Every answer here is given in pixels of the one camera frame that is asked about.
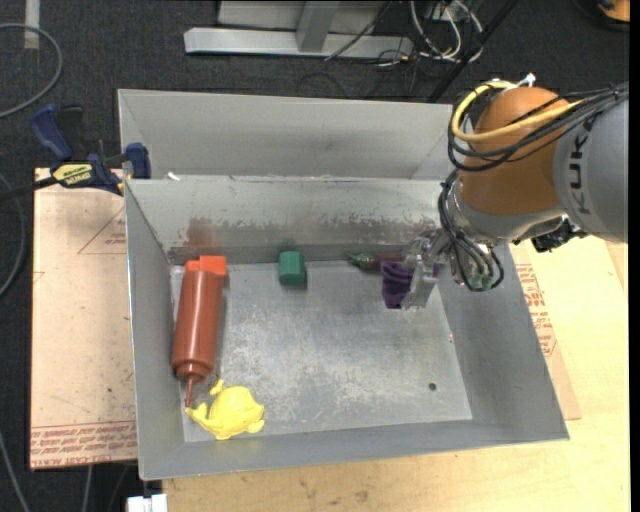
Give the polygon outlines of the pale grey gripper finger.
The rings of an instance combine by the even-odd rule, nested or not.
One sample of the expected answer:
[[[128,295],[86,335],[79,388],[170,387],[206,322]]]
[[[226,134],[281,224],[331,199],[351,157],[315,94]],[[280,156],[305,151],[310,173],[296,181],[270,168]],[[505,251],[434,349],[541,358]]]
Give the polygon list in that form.
[[[418,306],[425,307],[430,296],[438,284],[438,278],[433,275],[424,274],[420,278],[418,287]]]
[[[423,273],[421,269],[415,269],[409,283],[408,291],[401,301],[401,308],[403,310],[422,308],[424,306],[422,292]]]

